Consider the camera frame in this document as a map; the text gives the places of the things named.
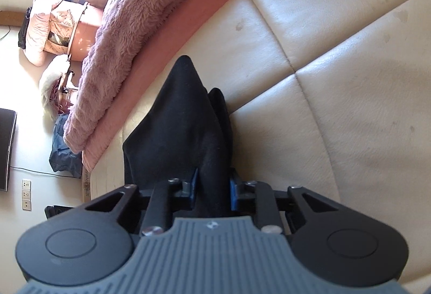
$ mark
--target black cable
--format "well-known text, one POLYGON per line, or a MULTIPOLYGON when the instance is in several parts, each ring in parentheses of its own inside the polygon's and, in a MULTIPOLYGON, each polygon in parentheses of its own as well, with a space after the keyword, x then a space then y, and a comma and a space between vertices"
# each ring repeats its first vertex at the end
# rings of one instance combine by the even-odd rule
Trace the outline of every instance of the black cable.
POLYGON ((36 174, 41 174, 41 175, 51 175, 51 176, 57 176, 57 177, 70 177, 70 176, 65 176, 65 175, 50 174, 49 172, 35 171, 35 170, 24 169, 24 168, 17 168, 16 166, 11 166, 11 168, 16 169, 16 170, 25 170, 25 171, 29 171, 29 172, 35 172, 36 174))
POLYGON ((8 25, 8 27, 9 27, 9 31, 6 33, 6 35, 3 35, 3 36, 0 38, 0 41, 2 41, 6 36, 8 36, 8 35, 9 35, 9 33, 10 33, 10 25, 8 25))

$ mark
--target black monitor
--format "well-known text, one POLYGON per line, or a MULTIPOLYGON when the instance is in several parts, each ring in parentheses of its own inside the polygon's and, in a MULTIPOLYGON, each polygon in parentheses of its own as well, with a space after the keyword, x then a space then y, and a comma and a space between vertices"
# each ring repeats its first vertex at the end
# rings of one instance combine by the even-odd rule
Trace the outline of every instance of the black monitor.
POLYGON ((10 155, 16 126, 16 112, 0 108, 0 191, 9 185, 10 155))

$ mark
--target pink fluffy blanket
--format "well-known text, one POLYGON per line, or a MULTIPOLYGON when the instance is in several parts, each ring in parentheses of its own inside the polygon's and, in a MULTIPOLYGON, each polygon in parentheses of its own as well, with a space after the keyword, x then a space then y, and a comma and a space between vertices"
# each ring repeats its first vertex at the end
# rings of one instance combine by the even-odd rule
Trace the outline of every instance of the pink fluffy blanket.
POLYGON ((96 43, 82 64, 79 97, 64 126, 64 141, 77 153, 109 108, 134 56, 183 0, 108 0, 96 43))

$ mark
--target gray ribbed plastic cover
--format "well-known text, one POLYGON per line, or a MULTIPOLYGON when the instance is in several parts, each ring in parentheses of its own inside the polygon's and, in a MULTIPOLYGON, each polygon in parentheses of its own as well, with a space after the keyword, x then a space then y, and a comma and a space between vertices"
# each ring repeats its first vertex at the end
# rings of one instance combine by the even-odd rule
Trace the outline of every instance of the gray ribbed plastic cover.
POLYGON ((282 235, 257 230, 250 217, 176 219, 144 237, 111 276, 82 287, 30 281, 19 294, 407 294, 396 281, 347 288, 309 272, 282 235))

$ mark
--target wall socket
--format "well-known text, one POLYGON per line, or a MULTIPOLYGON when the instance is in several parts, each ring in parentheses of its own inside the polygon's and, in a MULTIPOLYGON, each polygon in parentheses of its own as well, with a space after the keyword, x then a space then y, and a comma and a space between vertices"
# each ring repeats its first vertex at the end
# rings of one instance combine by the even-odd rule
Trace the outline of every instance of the wall socket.
POLYGON ((32 189, 32 182, 30 180, 22 180, 22 189, 30 191, 32 189))
POLYGON ((21 190, 21 199, 31 200, 32 199, 31 191, 21 190))
POLYGON ((26 199, 22 200, 22 210, 32 210, 32 202, 26 199))

